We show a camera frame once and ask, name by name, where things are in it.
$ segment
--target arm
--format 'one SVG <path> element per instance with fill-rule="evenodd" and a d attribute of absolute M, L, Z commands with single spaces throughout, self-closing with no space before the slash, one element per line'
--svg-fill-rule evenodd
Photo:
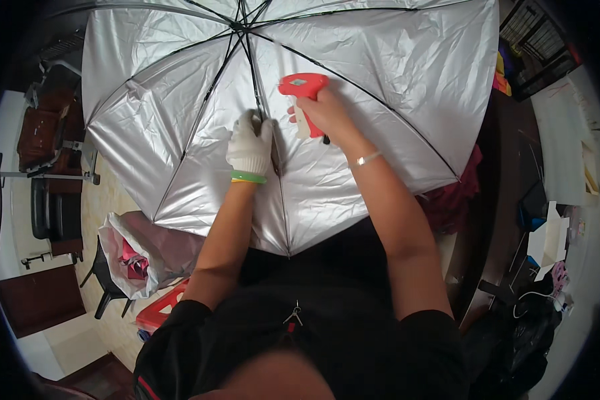
<path fill-rule="evenodd" d="M 180 300 L 196 300 L 214 310 L 237 286 L 240 267 L 251 236 L 253 195 L 271 160 L 271 120 L 253 130 L 253 112 L 247 111 L 233 126 L 226 160 L 234 170 L 224 202 L 202 245 L 196 267 Z"/>
<path fill-rule="evenodd" d="M 342 149 L 349 165 L 377 151 L 328 90 L 318 92 L 317 101 L 304 97 L 297 105 Z M 386 252 L 396 317 L 402 319 L 421 310 L 440 310 L 453 316 L 438 248 L 416 199 L 384 157 L 354 166 L 351 172 Z"/>

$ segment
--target forearm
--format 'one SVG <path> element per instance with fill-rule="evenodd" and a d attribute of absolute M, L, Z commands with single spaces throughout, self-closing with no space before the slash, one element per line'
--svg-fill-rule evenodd
<path fill-rule="evenodd" d="M 353 131 L 351 135 L 354 138 L 342 149 L 350 165 L 377 151 L 361 133 Z M 351 172 L 387 258 L 422 252 L 437 256 L 435 240 L 422 208 L 384 157 L 376 157 L 359 168 L 354 166 Z"/>
<path fill-rule="evenodd" d="M 182 300 L 197 300 L 213 310 L 237 285 L 249 247 L 257 186 L 250 182 L 231 183 Z"/>

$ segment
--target silver bracelet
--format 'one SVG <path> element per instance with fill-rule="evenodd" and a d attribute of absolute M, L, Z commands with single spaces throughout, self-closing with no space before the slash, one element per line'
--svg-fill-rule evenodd
<path fill-rule="evenodd" d="M 353 165 L 349 164 L 349 169 L 357 168 L 364 164 L 367 164 L 369 161 L 373 160 L 374 158 L 376 158 L 378 156 L 382 156 L 382 152 L 376 151 L 375 153 L 373 153 L 369 156 L 360 157 L 359 159 L 356 160 L 355 164 L 353 164 Z"/>

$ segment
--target person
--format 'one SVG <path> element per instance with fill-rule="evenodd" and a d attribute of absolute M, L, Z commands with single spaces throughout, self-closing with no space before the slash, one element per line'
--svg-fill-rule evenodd
<path fill-rule="evenodd" d="M 182 299 L 137 357 L 137 398 L 465 398 L 460 334 L 416 199 L 327 88 L 297 105 L 342 149 L 370 220 L 289 259 L 249 248 L 273 122 L 256 136 L 253 112 L 241 116 L 232 183 Z"/>

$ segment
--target white trigger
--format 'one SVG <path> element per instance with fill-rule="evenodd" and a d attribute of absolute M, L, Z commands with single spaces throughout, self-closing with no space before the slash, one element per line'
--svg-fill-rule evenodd
<path fill-rule="evenodd" d="M 309 123 L 306 121 L 306 117 L 304 116 L 304 111 L 302 111 L 302 108 L 296 106 L 295 104 L 294 111 L 296 113 L 296 123 L 298 126 L 296 138 L 309 139 L 311 137 L 311 129 L 309 128 Z"/>

